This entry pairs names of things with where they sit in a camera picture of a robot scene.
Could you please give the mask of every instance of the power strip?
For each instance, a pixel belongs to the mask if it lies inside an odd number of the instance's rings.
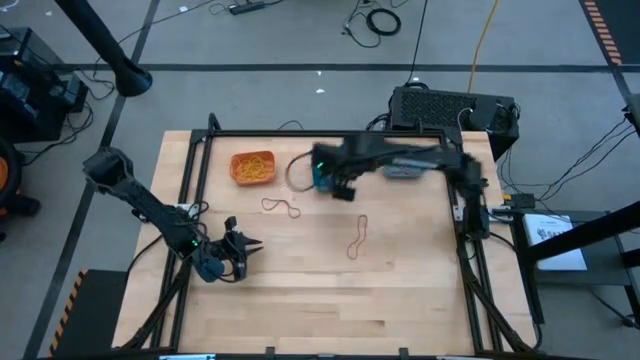
[[[233,15],[240,15],[254,10],[264,9],[264,1],[247,2],[244,5],[231,5],[229,12]]]

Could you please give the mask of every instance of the floor tile line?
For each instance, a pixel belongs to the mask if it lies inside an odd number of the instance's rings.
[[[63,64],[56,70],[93,69],[93,64]],[[148,71],[167,72],[252,72],[252,71],[410,71],[410,64],[367,64],[367,63],[299,63],[299,64],[139,64]],[[106,64],[99,71],[110,71]],[[417,64],[416,71],[422,72],[469,72],[466,64]],[[477,65],[476,72],[505,73],[610,73],[606,65]],[[625,72],[640,72],[640,68],[630,66]]]
[[[146,24],[153,21],[156,10],[158,9],[158,2],[159,0],[151,0],[151,2],[149,3],[149,9],[143,21],[143,26],[146,26]],[[132,61],[134,63],[137,63],[137,61],[140,59],[140,56],[142,55],[142,50],[144,49],[148,33],[149,27],[141,31],[140,35],[138,36],[132,55]],[[120,115],[122,114],[122,110],[124,109],[125,102],[126,98],[118,95],[111,110],[111,116],[109,117],[109,121],[105,127],[105,131],[100,141],[100,146],[108,146],[111,144],[113,135],[115,134],[115,130],[118,125],[118,121],[120,119]],[[56,269],[51,278],[51,282],[49,283],[47,294],[45,295],[44,301],[42,302],[40,312],[38,313],[38,317],[36,318],[36,322],[33,326],[31,336],[29,337],[29,341],[25,348],[23,356],[25,359],[38,357],[38,353],[40,352],[40,348],[42,347],[42,343],[46,335],[45,333],[49,327],[49,322],[51,321],[53,311],[62,291],[64,280],[69,271],[69,266],[71,265],[78,240],[80,239],[82,227],[84,226],[87,214],[89,213],[89,207],[91,206],[93,194],[94,189],[91,188],[88,184],[85,185],[82,196],[80,197],[78,208],[76,209],[73,221],[71,222],[71,227],[69,229],[69,232],[67,233],[67,238],[62,248],[62,252],[60,253],[58,264],[56,265]]]

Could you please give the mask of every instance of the concrete floor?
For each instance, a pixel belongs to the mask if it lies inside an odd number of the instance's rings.
[[[378,1],[385,6],[388,2]],[[119,39],[142,26],[149,5],[156,0],[90,3]],[[179,12],[180,6],[199,3],[161,0],[155,19]],[[397,9],[402,30],[395,37],[382,39],[377,49],[359,48],[340,34],[354,4],[355,0],[286,0],[242,16],[212,16],[206,5],[153,26],[140,62],[410,64],[422,0],[410,0]],[[418,63],[470,64],[491,5],[491,0],[429,0]],[[67,63],[88,64],[97,58],[53,0],[22,0],[8,12],[0,12],[0,23],[32,27]],[[362,41],[375,40],[363,23],[355,22],[354,31]],[[137,37],[123,43],[129,55]],[[522,106],[521,137],[513,148],[516,181],[556,179],[622,118],[624,101],[611,74],[553,72],[554,65],[606,65],[577,0],[503,1],[479,63],[550,66],[549,72],[528,73],[527,67],[512,67],[505,68],[506,72],[476,75],[474,92],[513,96]],[[131,157],[136,177],[147,185],[163,132],[202,128],[209,112],[216,113],[225,129],[272,129],[292,119],[308,129],[363,129],[385,110],[393,87],[408,76],[406,71],[183,70],[154,72],[151,90],[124,103],[113,136],[112,145]],[[105,72],[98,76],[111,75]],[[465,91],[469,73],[418,72],[414,76],[433,89]],[[632,91],[640,91],[640,74],[624,76]],[[104,91],[100,85],[91,86],[96,92]],[[96,114],[94,125],[72,145],[52,150],[25,169],[24,188],[42,201],[41,213],[33,219],[0,224],[9,234],[0,244],[3,358],[24,354],[84,190],[81,161],[98,147],[114,102],[116,95],[100,102],[90,100]],[[563,188],[548,205],[613,210],[637,200],[639,150],[637,138],[631,137],[607,161]],[[125,270],[138,230],[139,223],[127,206],[112,198],[93,197],[41,355],[53,336],[77,272],[85,268]],[[638,247],[636,235],[625,235],[623,242],[627,249]],[[629,312],[622,289],[598,291],[622,312]],[[547,319],[543,350],[601,359],[640,357],[637,331],[623,328],[585,289],[541,287],[540,295]]]

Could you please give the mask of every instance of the black stand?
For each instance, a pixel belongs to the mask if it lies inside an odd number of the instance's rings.
[[[637,227],[640,227],[640,201],[531,246],[524,256],[527,262],[535,264],[538,260],[564,254]]]
[[[581,213],[571,215],[577,220]],[[585,222],[572,230],[529,247],[522,223],[516,221],[518,258],[536,322],[544,323],[535,287],[541,283],[624,286],[634,320],[640,323],[640,294],[631,268],[640,266],[640,250],[624,251],[617,235],[640,227],[640,202]],[[537,271],[539,260],[582,249],[587,271]]]
[[[122,96],[130,97],[145,93],[153,78],[137,67],[122,51],[107,26],[93,10],[87,0],[56,0],[91,46],[106,61],[116,75],[116,89]]]

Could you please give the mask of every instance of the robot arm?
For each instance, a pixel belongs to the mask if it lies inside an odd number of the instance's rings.
[[[133,163],[122,151],[101,148],[83,165],[87,182],[98,192],[125,201],[144,215],[160,230],[169,249],[182,261],[189,260],[203,280],[237,282],[246,277],[247,257],[261,249],[247,250],[246,246],[261,241],[235,231],[235,217],[225,221],[221,240],[210,241],[187,211],[163,204],[133,177]],[[224,260],[232,265],[230,280],[222,278],[226,276]]]
[[[347,136],[341,146],[314,144],[311,150],[314,173],[334,198],[353,201],[356,190],[349,186],[365,172],[384,165],[406,165],[445,173],[447,182],[464,198],[464,233],[489,236],[489,215],[483,204],[482,165],[468,154],[440,146],[414,146],[390,143],[383,136],[358,134]]]

